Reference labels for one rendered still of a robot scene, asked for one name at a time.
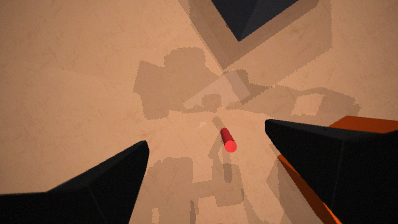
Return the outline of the red peg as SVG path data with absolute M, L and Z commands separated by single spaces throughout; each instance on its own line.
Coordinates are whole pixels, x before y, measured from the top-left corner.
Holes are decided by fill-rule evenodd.
M 235 143 L 234 139 L 232 138 L 230 132 L 227 128 L 222 128 L 221 131 L 222 140 L 224 143 L 224 147 L 228 152 L 234 152 L 237 149 L 237 144 Z

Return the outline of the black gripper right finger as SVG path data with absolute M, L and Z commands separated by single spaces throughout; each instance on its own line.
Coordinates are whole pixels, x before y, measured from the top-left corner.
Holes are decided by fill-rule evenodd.
M 342 224 L 398 224 L 398 130 L 267 119 L 265 132 Z

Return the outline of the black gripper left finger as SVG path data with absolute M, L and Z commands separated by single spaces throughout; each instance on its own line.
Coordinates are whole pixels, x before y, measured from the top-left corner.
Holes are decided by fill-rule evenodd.
M 0 194 L 0 224 L 129 224 L 149 153 L 139 141 L 46 192 Z

